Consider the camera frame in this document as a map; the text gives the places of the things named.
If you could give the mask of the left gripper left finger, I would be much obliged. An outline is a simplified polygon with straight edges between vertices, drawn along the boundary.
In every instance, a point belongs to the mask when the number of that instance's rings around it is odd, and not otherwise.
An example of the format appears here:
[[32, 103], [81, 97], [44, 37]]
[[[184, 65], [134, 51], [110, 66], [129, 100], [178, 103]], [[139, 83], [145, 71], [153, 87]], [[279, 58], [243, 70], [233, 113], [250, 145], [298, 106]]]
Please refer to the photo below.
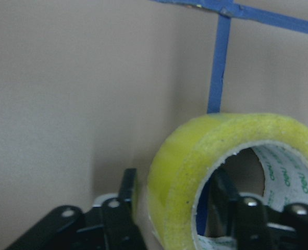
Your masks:
[[123, 217], [135, 224], [137, 213], [137, 170], [128, 168], [124, 171], [117, 197], [117, 207]]

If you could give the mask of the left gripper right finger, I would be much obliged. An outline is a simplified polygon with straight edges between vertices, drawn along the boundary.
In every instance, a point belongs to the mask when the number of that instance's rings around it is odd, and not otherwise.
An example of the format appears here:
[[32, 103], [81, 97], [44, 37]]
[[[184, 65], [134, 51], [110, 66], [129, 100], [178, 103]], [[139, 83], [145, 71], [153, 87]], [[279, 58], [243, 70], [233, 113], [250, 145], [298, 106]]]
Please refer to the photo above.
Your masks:
[[231, 236], [236, 203], [240, 195], [224, 169], [216, 169], [208, 195], [208, 236]]

